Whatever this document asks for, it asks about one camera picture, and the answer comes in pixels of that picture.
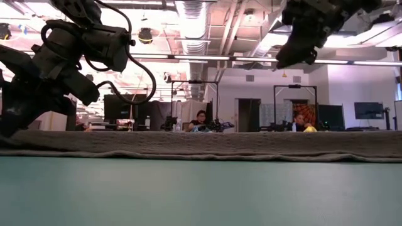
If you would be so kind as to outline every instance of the gray cloth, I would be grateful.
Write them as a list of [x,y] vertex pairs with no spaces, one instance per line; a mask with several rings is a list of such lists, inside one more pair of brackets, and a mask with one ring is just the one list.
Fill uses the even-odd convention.
[[20,131],[1,156],[402,163],[402,132]]

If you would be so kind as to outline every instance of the partition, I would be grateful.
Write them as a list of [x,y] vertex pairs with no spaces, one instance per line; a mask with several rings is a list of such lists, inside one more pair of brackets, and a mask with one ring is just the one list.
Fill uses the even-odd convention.
[[395,130],[402,131],[402,100],[395,101],[395,116],[396,116]]

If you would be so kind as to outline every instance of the bottle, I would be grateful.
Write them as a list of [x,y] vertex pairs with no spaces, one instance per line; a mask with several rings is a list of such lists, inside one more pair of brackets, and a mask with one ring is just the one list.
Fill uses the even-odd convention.
[[151,125],[151,117],[150,117],[150,116],[146,116],[146,119],[145,119],[145,127],[146,127],[147,130],[150,129],[150,125]]
[[182,131],[182,120],[177,119],[175,131],[176,131],[176,132],[181,132],[181,131]]

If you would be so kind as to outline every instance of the dark hair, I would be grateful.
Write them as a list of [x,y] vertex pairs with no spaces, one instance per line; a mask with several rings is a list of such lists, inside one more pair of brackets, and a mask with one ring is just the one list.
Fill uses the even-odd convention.
[[303,114],[298,112],[297,110],[293,111],[293,118],[296,118],[297,116],[302,116]]
[[207,112],[204,111],[204,110],[199,110],[199,111],[197,112],[197,117],[200,116],[200,114],[204,114],[205,116],[207,116]]

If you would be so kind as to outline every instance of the metal frame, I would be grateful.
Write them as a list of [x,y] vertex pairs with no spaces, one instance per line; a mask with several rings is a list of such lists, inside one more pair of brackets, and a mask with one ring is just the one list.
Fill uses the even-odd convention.
[[218,119],[218,108],[219,108],[219,82],[209,82],[209,81],[186,81],[186,80],[172,80],[171,81],[171,92],[170,92],[170,116],[173,116],[173,84],[176,82],[189,83],[189,84],[215,84],[216,85],[216,116]]
[[278,93],[276,93],[276,88],[289,88],[289,89],[300,89],[306,88],[308,92],[311,91],[308,88],[314,89],[314,99],[315,99],[315,126],[318,126],[319,123],[319,115],[318,115],[318,100],[317,100],[317,86],[315,85],[274,85],[274,122],[276,123],[276,96],[283,90],[281,89]]
[[396,116],[396,103],[397,102],[402,102],[402,100],[395,100],[394,101],[394,111],[395,111],[395,118],[396,118],[395,131],[398,131],[399,129],[402,129],[402,128],[398,128],[398,116]]

